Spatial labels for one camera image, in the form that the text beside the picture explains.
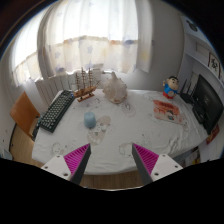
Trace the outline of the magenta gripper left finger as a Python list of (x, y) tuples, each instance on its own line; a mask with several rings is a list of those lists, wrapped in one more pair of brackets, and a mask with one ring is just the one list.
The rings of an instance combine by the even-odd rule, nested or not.
[(42, 166), (42, 169), (79, 185), (90, 155), (91, 145), (86, 144), (73, 150), (65, 156), (54, 156)]

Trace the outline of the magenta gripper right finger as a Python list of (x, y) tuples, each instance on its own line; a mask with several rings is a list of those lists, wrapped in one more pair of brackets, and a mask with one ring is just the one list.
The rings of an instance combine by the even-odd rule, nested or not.
[(132, 155), (144, 185), (148, 185), (182, 169), (167, 154), (158, 155), (135, 143), (132, 144)]

